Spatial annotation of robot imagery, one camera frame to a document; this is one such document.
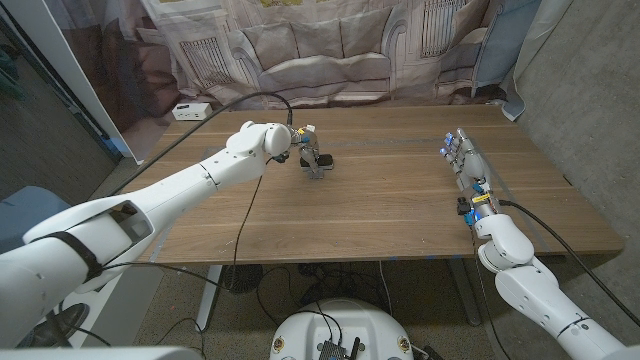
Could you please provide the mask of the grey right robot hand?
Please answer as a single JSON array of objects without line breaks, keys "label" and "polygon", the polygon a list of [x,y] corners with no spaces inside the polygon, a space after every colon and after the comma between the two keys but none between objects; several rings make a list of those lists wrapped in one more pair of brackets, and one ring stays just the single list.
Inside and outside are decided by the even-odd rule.
[{"label": "grey right robot hand", "polygon": [[467,222],[476,221],[501,212],[491,186],[489,166],[462,128],[447,133],[440,155],[457,176],[456,184],[462,195],[458,199],[458,214]]}]

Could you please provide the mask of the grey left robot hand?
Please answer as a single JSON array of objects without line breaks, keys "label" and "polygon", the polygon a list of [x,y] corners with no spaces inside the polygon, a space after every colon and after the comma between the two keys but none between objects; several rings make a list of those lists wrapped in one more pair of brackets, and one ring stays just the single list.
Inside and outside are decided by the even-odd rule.
[{"label": "grey left robot hand", "polygon": [[319,145],[316,127],[314,125],[306,125],[304,127],[294,129],[291,125],[287,126],[291,134],[291,146],[296,146],[300,155],[300,167],[307,172],[311,179],[320,179],[323,177],[322,171],[318,165]]}]

